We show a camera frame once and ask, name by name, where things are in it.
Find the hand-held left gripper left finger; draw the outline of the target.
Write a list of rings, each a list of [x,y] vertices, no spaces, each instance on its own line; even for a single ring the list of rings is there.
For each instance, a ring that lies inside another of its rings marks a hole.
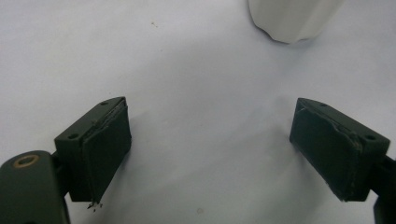
[[[70,174],[71,200],[99,203],[131,149],[126,98],[116,97],[94,106],[54,142],[59,161]]]

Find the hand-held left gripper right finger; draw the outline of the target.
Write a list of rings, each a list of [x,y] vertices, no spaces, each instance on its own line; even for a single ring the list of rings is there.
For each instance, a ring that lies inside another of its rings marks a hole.
[[[290,142],[344,202],[363,202],[372,190],[390,199],[390,141],[333,107],[297,100]]]

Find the cream bottle with beige pump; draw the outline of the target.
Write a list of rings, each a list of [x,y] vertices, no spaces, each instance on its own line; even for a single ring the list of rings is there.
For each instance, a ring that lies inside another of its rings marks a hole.
[[[316,37],[346,0],[247,0],[254,24],[278,42]]]

